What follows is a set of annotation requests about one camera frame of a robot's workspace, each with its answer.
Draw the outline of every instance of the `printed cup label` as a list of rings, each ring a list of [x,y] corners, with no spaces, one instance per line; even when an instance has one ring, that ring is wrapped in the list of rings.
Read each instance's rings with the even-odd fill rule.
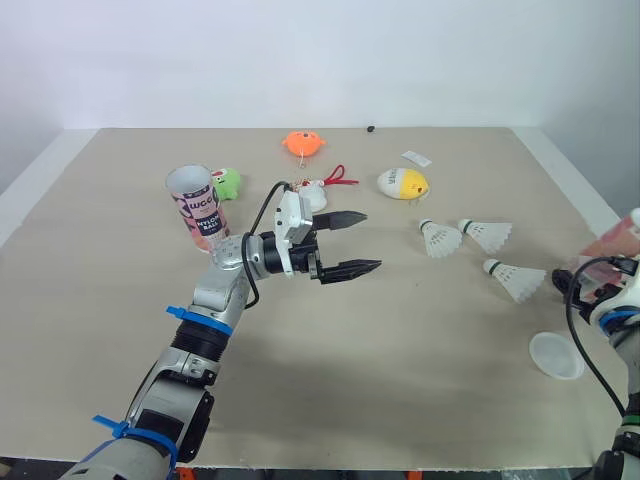
[[[227,236],[227,222],[219,207],[218,195],[211,185],[193,193],[172,193],[171,197],[199,248],[211,250],[207,240],[220,240]]]

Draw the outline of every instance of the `shuttlecock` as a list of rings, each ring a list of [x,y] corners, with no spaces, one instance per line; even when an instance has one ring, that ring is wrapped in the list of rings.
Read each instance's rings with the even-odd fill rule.
[[[458,230],[480,244],[489,255],[496,253],[511,234],[510,223],[482,223],[468,218],[458,222]]]
[[[427,255],[442,258],[451,255],[462,243],[462,234],[448,225],[433,223],[430,218],[420,222],[420,231],[424,235]]]
[[[515,267],[491,258],[482,265],[484,271],[502,285],[516,303],[524,302],[533,295],[544,280],[547,272],[535,268]]]

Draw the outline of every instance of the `red string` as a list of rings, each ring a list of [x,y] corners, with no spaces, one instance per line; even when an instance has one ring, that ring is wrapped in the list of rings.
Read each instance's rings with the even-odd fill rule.
[[[356,183],[360,183],[358,180],[343,180],[342,177],[344,177],[344,165],[338,165],[334,168],[333,172],[331,172],[331,175],[324,179],[324,184],[355,185]]]

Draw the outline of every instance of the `pink bottle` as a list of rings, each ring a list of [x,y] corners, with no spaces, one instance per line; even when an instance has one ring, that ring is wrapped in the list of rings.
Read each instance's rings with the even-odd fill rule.
[[[635,257],[640,255],[640,208],[634,208],[631,213],[620,220],[611,230],[602,235],[574,258],[570,270],[575,270],[594,257],[608,257],[624,255]],[[622,275],[610,265],[596,264],[585,270],[580,280],[582,285],[581,297],[592,301],[594,292],[605,283],[618,284]]]

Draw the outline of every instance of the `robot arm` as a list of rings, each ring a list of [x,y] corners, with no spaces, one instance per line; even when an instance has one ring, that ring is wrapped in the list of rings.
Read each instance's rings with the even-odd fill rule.
[[[593,303],[580,298],[579,276],[587,267],[576,271],[576,278],[564,270],[553,274],[554,284],[578,308],[587,323],[598,328],[625,362],[628,369],[629,401],[627,408],[619,406],[622,424],[616,431],[611,450],[603,452],[594,467],[583,478],[590,480],[630,480],[640,478],[640,265],[637,260],[609,257],[612,268],[627,275],[623,286],[606,284],[596,291]]]
[[[162,479],[177,461],[193,460],[214,403],[208,388],[216,380],[222,353],[247,306],[252,282],[275,273],[305,272],[321,283],[334,283],[370,272],[381,262],[351,260],[324,268],[316,242],[317,230],[347,228],[365,219],[358,212],[312,217],[306,202],[286,190],[277,208],[275,233],[244,239],[233,236],[220,242],[209,269],[196,284],[192,304],[167,309],[181,320],[180,326],[142,381],[125,420],[94,418],[110,427],[115,439],[99,446],[62,478]]]

